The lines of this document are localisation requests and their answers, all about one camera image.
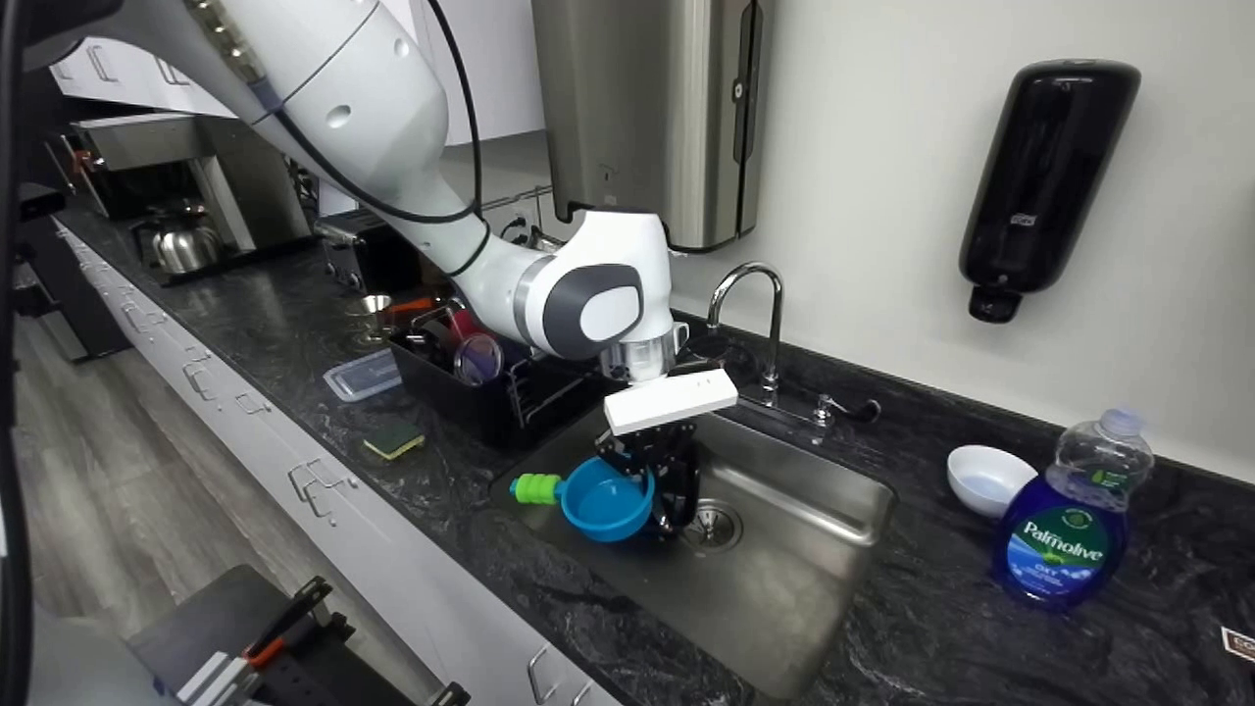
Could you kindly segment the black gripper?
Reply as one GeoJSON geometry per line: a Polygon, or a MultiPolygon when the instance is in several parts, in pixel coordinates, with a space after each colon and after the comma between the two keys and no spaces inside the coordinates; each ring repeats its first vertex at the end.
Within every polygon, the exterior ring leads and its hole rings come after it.
{"type": "Polygon", "coordinates": [[[662,425],[637,436],[604,436],[600,455],[628,480],[649,475],[654,482],[654,525],[662,538],[677,538],[697,509],[697,438],[692,425],[662,425]]]}

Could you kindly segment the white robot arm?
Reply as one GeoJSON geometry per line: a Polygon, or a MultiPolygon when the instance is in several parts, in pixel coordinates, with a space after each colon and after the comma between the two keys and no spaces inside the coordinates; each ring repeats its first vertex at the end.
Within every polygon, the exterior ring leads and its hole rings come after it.
{"type": "Polygon", "coordinates": [[[659,482],[654,523],[694,523],[697,472],[662,442],[677,407],[628,415],[676,382],[670,257],[654,214],[583,214],[572,241],[535,250],[489,232],[453,189],[449,93],[381,0],[20,0],[29,68],[67,61],[85,34],[134,45],[253,126],[271,151],[332,182],[428,265],[476,318],[560,361],[620,370],[604,402],[611,459],[659,482]]]}

